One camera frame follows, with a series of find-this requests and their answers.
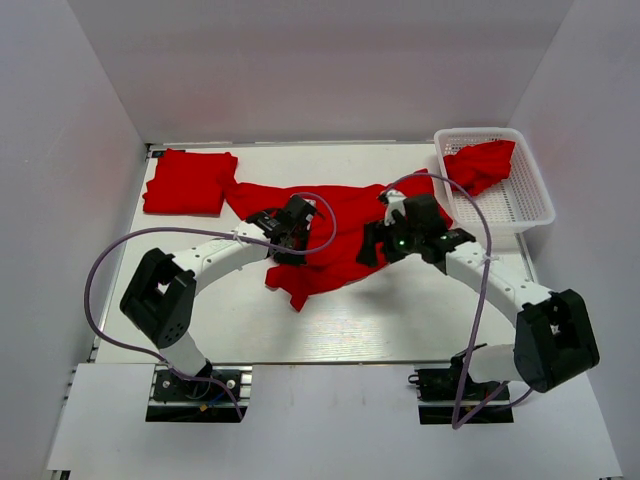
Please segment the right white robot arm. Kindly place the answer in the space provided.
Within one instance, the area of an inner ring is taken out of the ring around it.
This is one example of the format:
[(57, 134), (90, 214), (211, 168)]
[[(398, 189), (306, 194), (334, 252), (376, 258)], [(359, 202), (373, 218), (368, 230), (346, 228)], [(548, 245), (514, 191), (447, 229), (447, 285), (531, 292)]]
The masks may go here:
[(515, 329), (513, 343), (482, 346), (463, 356), (451, 374), (459, 396), (472, 399), (488, 382), (513, 381), (545, 393), (599, 364), (581, 295), (555, 292), (490, 257), (469, 232), (448, 228), (431, 194), (407, 197), (390, 189), (379, 199), (385, 214), (365, 225), (358, 263), (376, 267), (416, 254), (481, 295)]

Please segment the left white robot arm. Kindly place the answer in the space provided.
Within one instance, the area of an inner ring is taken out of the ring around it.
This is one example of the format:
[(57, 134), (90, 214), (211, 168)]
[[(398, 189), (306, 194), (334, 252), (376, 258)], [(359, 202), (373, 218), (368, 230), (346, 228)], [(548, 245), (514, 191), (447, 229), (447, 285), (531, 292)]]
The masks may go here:
[(177, 253), (142, 257), (120, 301), (121, 312), (179, 371), (177, 387), (199, 399), (211, 387), (211, 363), (189, 333), (197, 295), (243, 267), (272, 259), (302, 264), (316, 202), (292, 196), (280, 209), (250, 215), (229, 234)]

